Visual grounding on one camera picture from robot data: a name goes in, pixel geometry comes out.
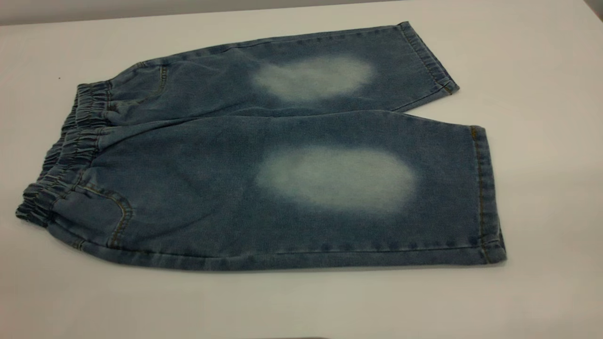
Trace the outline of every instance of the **denim shorts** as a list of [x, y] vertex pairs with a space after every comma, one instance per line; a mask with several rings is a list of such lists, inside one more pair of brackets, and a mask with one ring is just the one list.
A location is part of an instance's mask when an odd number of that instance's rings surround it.
[[500, 262], [485, 130], [403, 113], [458, 89], [407, 22], [139, 62], [78, 86], [17, 216], [147, 267]]

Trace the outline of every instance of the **white table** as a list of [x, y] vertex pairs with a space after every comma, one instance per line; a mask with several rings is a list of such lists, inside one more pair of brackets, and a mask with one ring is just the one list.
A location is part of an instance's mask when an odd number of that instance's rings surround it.
[[[410, 21], [488, 131], [509, 260], [199, 273], [126, 267], [18, 220], [79, 83], [261, 37]], [[603, 24], [580, 0], [409, 0], [0, 27], [1, 338], [603, 338]]]

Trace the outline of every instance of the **gray wall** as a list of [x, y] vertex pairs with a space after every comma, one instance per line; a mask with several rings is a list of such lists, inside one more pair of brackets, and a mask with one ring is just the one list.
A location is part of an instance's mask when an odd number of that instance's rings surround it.
[[[0, 0], [0, 25], [376, 1], [384, 0]], [[603, 17], [603, 0], [585, 1]]]

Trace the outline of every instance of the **stitching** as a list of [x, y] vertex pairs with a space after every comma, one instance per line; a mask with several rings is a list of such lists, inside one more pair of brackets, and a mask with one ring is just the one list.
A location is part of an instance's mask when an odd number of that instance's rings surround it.
[[[109, 105], [110, 105], [110, 97], [111, 97], [111, 92], [110, 92], [110, 91], [111, 91], [111, 88], [113, 87], [113, 85], [111, 84], [111, 81], [107, 81], [107, 84], [108, 84], [108, 88], [107, 88], [107, 90], [106, 90], [107, 102], [105, 103], [105, 108], [106, 108], [106, 109], [108, 109], [108, 108], [109, 108]], [[92, 109], [90, 109], [90, 110], [89, 110], [89, 114], [88, 114], [88, 117], [87, 117], [87, 118], [89, 118], [90, 116], [92, 116]], [[96, 130], [96, 140], [95, 140], [95, 143], [94, 143], [94, 152], [93, 152], [93, 154], [92, 154], [92, 155], [91, 155], [91, 157], [90, 157], [90, 161], [88, 162], [88, 165], [86, 166], [86, 168], [83, 168], [83, 169], [80, 171], [80, 175], [78, 176], [78, 179], [75, 181], [75, 184], [73, 185], [73, 187], [72, 187], [72, 188], [71, 188], [71, 189], [70, 189], [68, 192], [65, 192], [65, 194], [64, 194], [62, 197], [57, 198], [57, 199], [56, 199], [56, 200], [55, 200], [55, 201], [52, 203], [52, 205], [51, 205], [51, 210], [53, 210], [53, 209], [54, 209], [54, 205], [55, 205], [55, 204], [58, 202], [58, 200], [59, 200], [59, 199], [61, 199], [61, 198], [65, 198], [65, 197], [66, 197], [67, 195], [69, 195], [71, 192], [75, 192], [75, 188], [76, 188], [76, 187], [82, 187], [82, 186], [80, 186], [80, 182], [81, 182], [82, 178], [84, 177], [84, 172], [86, 171], [86, 169], [90, 168], [90, 166], [92, 165], [92, 162], [94, 161], [94, 158], [96, 157], [96, 155], [97, 155], [97, 154], [98, 154], [98, 152], [99, 152], [99, 145], [98, 145], [98, 144], [99, 144], [99, 142], [100, 142], [101, 133], [104, 131], [104, 129], [105, 129], [105, 127], [100, 127], [100, 128], [98, 128], [98, 129]], [[79, 145], [79, 143], [77, 143], [77, 144], [76, 144], [76, 149], [77, 149], [77, 150], [78, 150], [78, 152], [79, 152], [78, 145]], [[85, 242], [85, 240], [82, 240], [82, 242], [79, 244], [79, 246], [78, 246], [78, 247], [79, 247], [79, 248], [78, 248], [79, 250], [81, 250], [81, 246], [82, 246], [82, 244], [83, 244], [84, 242]]]
[[404, 105], [402, 105], [402, 106], [400, 106], [400, 107], [397, 107], [397, 108], [393, 109], [392, 111], [396, 111], [396, 110], [402, 109], [402, 108], [404, 108], [404, 107], [406, 107], [406, 106], [408, 106], [408, 105], [412, 105], [412, 104], [417, 103], [417, 102], [419, 102], [419, 101], [421, 101], [421, 100], [423, 100], [423, 99], [429, 98], [429, 97], [431, 97], [432, 95], [439, 93], [439, 92], [442, 90], [442, 88], [443, 88], [443, 89], [446, 89], [445, 87], [441, 87], [441, 88], [439, 88], [438, 90], [436, 90], [435, 92], [430, 93], [430, 94], [427, 94], [427, 95], [426, 95], [426, 96], [424, 96], [423, 98], [419, 98], [419, 99], [416, 99], [415, 101], [413, 101], [413, 102], [411, 102], [411, 103], [404, 104]]
[[490, 244], [493, 244], [495, 242], [500, 242], [500, 240], [499, 239], [490, 240], [488, 242], [485, 242], [484, 245], [490, 245]]
[[[78, 156], [78, 154], [80, 153], [80, 148], [79, 148], [79, 144], [80, 144], [80, 139], [81, 139], [81, 133], [78, 133], [77, 138], [75, 138], [75, 154], [71, 157], [69, 163], [67, 165], [65, 165], [62, 169], [61, 169], [61, 173], [59, 173], [54, 180], [54, 183], [52, 183], [49, 188], [56, 188], [58, 186], [58, 181], [63, 179], [63, 175], [67, 172], [67, 169], [70, 168], [74, 162], [75, 162], [75, 158]], [[57, 204], [57, 202], [60, 199], [64, 199], [69, 193], [71, 193], [71, 191], [74, 190], [74, 187], [72, 187], [71, 189], [69, 189], [67, 192], [65, 192], [62, 195], [59, 195], [51, 204], [50, 204], [50, 208], [48, 209], [48, 214], [46, 215], [46, 218], [44, 219], [44, 226], [48, 227], [48, 223], [51, 220], [51, 215], [53, 214], [53, 210], [54, 210], [54, 205]], [[38, 193], [36, 194], [36, 198], [38, 197], [38, 195], [41, 193], [42, 190], [39, 190]]]
[[[83, 187], [81, 186], [81, 188], [84, 189], [88, 189], [89, 191], [91, 191], [89, 188], [87, 187]], [[56, 224], [58, 227], [61, 227], [65, 232], [81, 239], [81, 237], [77, 234], [74, 234], [73, 232], [71, 232], [70, 230], [64, 228], [62, 225], [60, 224]], [[114, 249], [114, 248], [110, 248], [107, 246], [103, 246], [100, 244], [97, 244], [95, 242], [92, 241], [86, 241], [85, 239], [81, 240], [81, 243], [78, 245], [79, 248], [81, 248], [81, 246], [85, 243], [88, 242], [92, 245], [98, 246], [98, 247], [103, 247], [103, 248], [109, 248], [112, 250], [118, 250], [118, 251], [123, 251], [123, 252], [129, 252], [129, 253], [139, 253], [139, 254], [144, 254], [144, 255], [169, 255], [169, 256], [178, 256], [178, 257], [183, 257], [183, 258], [201, 258], [201, 259], [228, 259], [228, 258], [240, 258], [242, 256], [192, 256], [192, 255], [181, 255], [181, 254], [175, 254], [175, 253], [161, 253], [161, 252], [147, 252], [147, 251], [140, 251], [140, 250], [129, 250], [129, 249]], [[489, 241], [488, 244], [493, 243], [493, 242], [499, 242], [499, 240], [494, 240], [494, 241]], [[480, 249], [482, 246], [462, 246], [462, 247], [443, 247], [443, 248], [437, 248], [437, 249], [415, 249], [415, 250], [399, 250], [399, 251], [332, 251], [332, 252], [282, 252], [282, 253], [257, 253], [257, 254], [253, 254], [253, 256], [266, 256], [266, 255], [310, 255], [310, 254], [338, 254], [338, 253], [404, 253], [404, 252], [426, 252], [426, 251], [446, 251], [446, 250], [466, 250], [466, 249]]]
[[158, 95], [160, 95], [161, 93], [163, 93], [163, 91], [165, 90], [165, 83], [168, 79], [168, 68], [165, 65], [160, 65], [160, 70], [159, 70], [159, 88], [157, 88], [157, 90], [153, 93], [151, 93], [148, 97], [136, 101], [138, 104], [142, 104], [145, 101], [154, 98]]
[[81, 178], [84, 176], [84, 172], [85, 169], [83, 169], [82, 171], [80, 171], [80, 175], [78, 176], [78, 179], [75, 181], [75, 184], [73, 185], [73, 187], [71, 189], [69, 189], [67, 192], [65, 192], [63, 195], [60, 195], [59, 197], [57, 197], [52, 204], [50, 205], [50, 208], [48, 209], [48, 216], [45, 220], [45, 225], [48, 226], [48, 223], [50, 222], [50, 214], [53, 213], [54, 210], [54, 205], [57, 204], [57, 202], [61, 199], [65, 199], [69, 194], [71, 194], [71, 192], [75, 192], [75, 188], [77, 187], [77, 185], [79, 185]]
[[78, 246], [80, 245], [80, 241], [81, 241], [80, 239], [76, 239], [76, 240], [75, 240], [75, 241], [74, 241], [74, 242], [71, 244], [71, 247], [73, 247], [73, 248], [77, 249], [77, 248], [78, 248]]
[[477, 129], [474, 126], [471, 126], [471, 137], [473, 138], [473, 144], [475, 145], [475, 153], [478, 158], [478, 177], [479, 177], [479, 237], [481, 239], [481, 247], [482, 251], [484, 251], [484, 256], [486, 258], [486, 262], [490, 264], [492, 261], [488, 256], [488, 251], [486, 251], [486, 244], [484, 242], [484, 184], [482, 182], [482, 165], [479, 163], [481, 159], [481, 155], [478, 147], [478, 134]]
[[116, 203], [119, 206], [119, 208], [121, 209], [122, 216], [119, 219], [117, 227], [115, 227], [115, 230], [113, 231], [113, 236], [111, 237], [111, 240], [109, 242], [110, 247], [118, 247], [119, 235], [121, 235], [124, 232], [128, 222], [130, 221], [130, 218], [132, 216], [131, 205], [128, 203], [128, 201], [124, 197], [118, 195], [116, 192], [106, 191], [106, 193], [108, 193], [108, 194], [117, 195], [119, 197], [119, 200], [115, 197], [112, 197], [111, 195], [107, 195], [107, 194], [100, 192], [99, 191], [100, 188], [96, 187], [92, 183], [88, 183], [87, 186], [80, 186], [80, 187], [82, 189], [90, 191], [94, 194], [98, 194], [101, 197], [113, 200], [113, 202]]
[[111, 105], [111, 90], [113, 89], [113, 83], [111, 80], [107, 81], [107, 110], [109, 110], [109, 106]]
[[[404, 39], [406, 39], [406, 42], [408, 42], [408, 44], [411, 46], [412, 50], [415, 52], [415, 54], [417, 55], [418, 59], [421, 60], [421, 62], [423, 63], [423, 66], [425, 66], [425, 69], [427, 69], [427, 72], [429, 73], [429, 75], [431, 75], [431, 79], [434, 80], [434, 82], [440, 86], [442, 86], [438, 80], [435, 79], [435, 75], [433, 74], [431, 68], [427, 67], [427, 64], [425, 63], [425, 61], [423, 60], [423, 58], [421, 58], [421, 55], [418, 53], [417, 48], [412, 44], [412, 42], [410, 41], [410, 39], [408, 39], [408, 36], [406, 36], [406, 32], [404, 32], [404, 28], [400, 27], [400, 31], [402, 32], [402, 36], [404, 36]], [[452, 94], [451, 91], [449, 91], [445, 85], [442, 86], [443, 89], [446, 90], [446, 92], [448, 92], [449, 94]]]

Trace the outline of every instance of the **faded patch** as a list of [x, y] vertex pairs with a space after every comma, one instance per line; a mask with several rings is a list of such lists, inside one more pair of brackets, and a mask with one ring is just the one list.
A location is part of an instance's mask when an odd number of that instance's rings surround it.
[[256, 184], [297, 203], [390, 214], [412, 197], [416, 179], [390, 153], [318, 146], [273, 152], [260, 164]]
[[371, 64], [349, 56], [315, 57], [282, 65], [264, 65], [256, 85], [284, 101], [313, 101], [350, 94], [369, 83]]

